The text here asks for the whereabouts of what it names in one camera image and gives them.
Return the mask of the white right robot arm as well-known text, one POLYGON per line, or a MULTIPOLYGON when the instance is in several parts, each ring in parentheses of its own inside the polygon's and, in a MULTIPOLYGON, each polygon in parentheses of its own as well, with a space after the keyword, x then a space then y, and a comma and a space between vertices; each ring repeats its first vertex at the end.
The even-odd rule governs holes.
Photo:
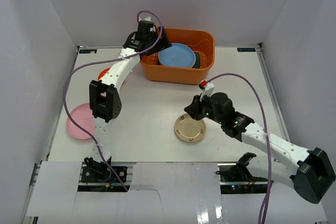
POLYGON ((287 185, 306 201, 317 204, 335 182, 335 172, 327 153, 309 150, 274 134, 268 135, 252 118, 236 111, 227 94, 196 95, 184 111, 197 121, 208 118, 231 138, 251 145, 279 161, 272 165, 271 179, 287 185))

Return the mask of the orange round plate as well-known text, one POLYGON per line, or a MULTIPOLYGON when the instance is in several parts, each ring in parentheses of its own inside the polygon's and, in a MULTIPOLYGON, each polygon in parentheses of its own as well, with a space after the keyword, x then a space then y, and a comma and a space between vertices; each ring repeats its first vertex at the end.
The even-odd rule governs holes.
POLYGON ((114 85, 119 89, 127 78, 129 72, 124 69, 110 68, 101 72, 98 76, 98 80, 102 81, 106 85, 114 85))

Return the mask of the blue bear plate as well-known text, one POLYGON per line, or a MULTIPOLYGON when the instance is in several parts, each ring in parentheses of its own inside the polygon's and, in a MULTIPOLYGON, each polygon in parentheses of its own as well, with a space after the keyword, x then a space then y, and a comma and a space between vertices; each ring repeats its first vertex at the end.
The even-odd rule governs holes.
POLYGON ((172 43, 158 53, 159 63, 166 67, 192 68, 196 61, 194 51, 185 44, 172 43))

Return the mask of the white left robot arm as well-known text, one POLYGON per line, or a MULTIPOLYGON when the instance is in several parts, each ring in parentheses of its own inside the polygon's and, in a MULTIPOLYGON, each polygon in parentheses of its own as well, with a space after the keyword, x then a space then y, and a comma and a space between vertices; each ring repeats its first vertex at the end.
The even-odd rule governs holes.
POLYGON ((127 37, 116 63, 98 81, 90 82, 89 105, 95 120, 96 139, 96 146, 91 152, 94 161, 109 161, 111 158, 111 124, 121 112, 119 92, 131 70, 143 56, 155 54, 171 46, 163 26, 156 27, 154 22, 141 20, 137 31, 127 37))

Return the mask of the teal square plate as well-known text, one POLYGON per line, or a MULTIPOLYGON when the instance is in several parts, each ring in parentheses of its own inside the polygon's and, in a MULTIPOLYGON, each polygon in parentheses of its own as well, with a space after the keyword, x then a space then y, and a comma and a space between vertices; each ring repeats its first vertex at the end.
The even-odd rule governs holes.
POLYGON ((203 69, 207 67, 207 57, 204 53, 195 51, 195 62, 193 68, 203 69))

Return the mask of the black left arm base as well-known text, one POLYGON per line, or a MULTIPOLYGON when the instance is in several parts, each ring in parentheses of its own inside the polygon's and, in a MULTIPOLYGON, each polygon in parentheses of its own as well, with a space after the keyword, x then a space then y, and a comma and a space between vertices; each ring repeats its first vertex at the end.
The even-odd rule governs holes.
POLYGON ((112 167, 120 179, 104 162, 97 162, 92 157, 84 159, 79 183, 79 192, 91 193, 126 193, 128 167, 117 165, 112 167))

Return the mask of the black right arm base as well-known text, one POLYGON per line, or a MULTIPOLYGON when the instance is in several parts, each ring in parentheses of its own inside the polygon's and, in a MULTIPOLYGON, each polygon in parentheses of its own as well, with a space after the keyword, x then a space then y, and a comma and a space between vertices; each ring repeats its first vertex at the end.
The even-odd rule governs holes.
POLYGON ((235 163, 220 163, 216 175, 219 176, 220 192, 222 195, 233 194, 265 194, 267 192, 267 179, 254 177, 247 167, 257 155, 244 154, 235 163))

